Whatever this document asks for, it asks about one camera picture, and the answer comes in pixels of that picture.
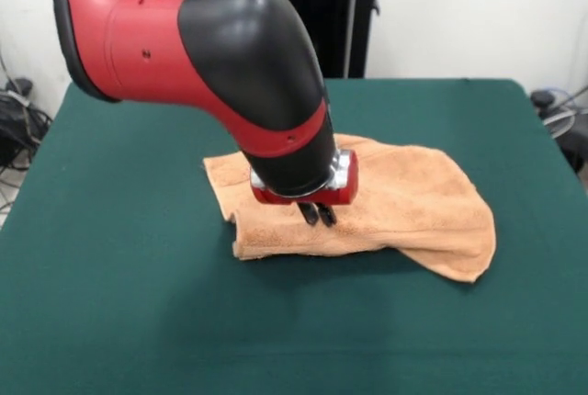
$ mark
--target orange towel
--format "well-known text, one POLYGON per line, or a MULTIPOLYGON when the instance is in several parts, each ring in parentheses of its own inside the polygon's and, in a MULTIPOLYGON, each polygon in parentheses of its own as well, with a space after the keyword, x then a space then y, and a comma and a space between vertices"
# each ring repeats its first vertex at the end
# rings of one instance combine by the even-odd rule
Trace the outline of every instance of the orange towel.
POLYGON ((242 153, 206 158, 222 217, 237 226, 234 255, 337 256, 385 247, 400 250, 442 276, 474 282, 490 265, 493 215, 476 187, 444 152, 336 135, 359 159, 359 190, 350 206, 334 207, 338 223, 309 226, 298 207, 259 204, 242 153))

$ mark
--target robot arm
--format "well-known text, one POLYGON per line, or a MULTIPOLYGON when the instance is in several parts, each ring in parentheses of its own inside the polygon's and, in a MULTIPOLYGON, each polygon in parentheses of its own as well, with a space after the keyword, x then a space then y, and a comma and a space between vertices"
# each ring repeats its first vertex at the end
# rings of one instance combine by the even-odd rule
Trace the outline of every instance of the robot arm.
POLYGON ((62 53, 90 96, 206 110, 236 140, 264 203, 308 223, 357 190, 336 148, 321 70, 288 0, 53 0, 62 53))

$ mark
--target green felt surface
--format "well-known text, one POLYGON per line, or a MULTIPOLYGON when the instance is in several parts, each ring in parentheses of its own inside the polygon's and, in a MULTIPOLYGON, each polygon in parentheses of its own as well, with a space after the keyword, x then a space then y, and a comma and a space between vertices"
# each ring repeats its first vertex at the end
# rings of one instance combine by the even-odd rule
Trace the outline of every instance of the green felt surface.
POLYGON ((236 149, 221 126, 71 87, 0 233, 0 394, 588 393, 588 200, 522 89, 329 89, 338 131, 443 149, 478 186, 477 284, 392 250, 239 262, 201 163, 236 149))

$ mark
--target black cable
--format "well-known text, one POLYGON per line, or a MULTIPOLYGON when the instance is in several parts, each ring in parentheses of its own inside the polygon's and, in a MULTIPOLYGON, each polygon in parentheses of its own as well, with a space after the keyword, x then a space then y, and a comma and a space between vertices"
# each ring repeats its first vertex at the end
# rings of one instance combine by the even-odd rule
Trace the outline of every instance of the black cable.
POLYGON ((545 110, 545 114, 547 115, 549 113, 552 113, 552 112, 556 111, 558 108, 565 106, 566 104, 570 103, 571 101, 573 101, 573 100, 579 98, 580 96, 584 95, 586 92, 588 92, 588 85, 585 85, 578 92, 576 92, 575 94, 572 94, 572 95, 568 96, 567 98, 564 98, 562 101, 560 101, 558 103, 553 103, 551 106, 549 106, 545 110))
POLYGON ((4 179, 0 179, 0 184, 2 184, 3 186, 9 186, 10 188, 20 188, 20 186, 5 181, 4 179))
POLYGON ((5 210, 6 209, 9 209, 13 205, 14 205, 14 201, 12 201, 12 202, 6 202, 2 207, 0 207, 0 214, 8 214, 8 212, 5 211, 5 210))
POLYGON ((28 170, 52 119, 23 96, 0 90, 0 167, 28 170), (17 164, 19 155, 26 164, 17 164))

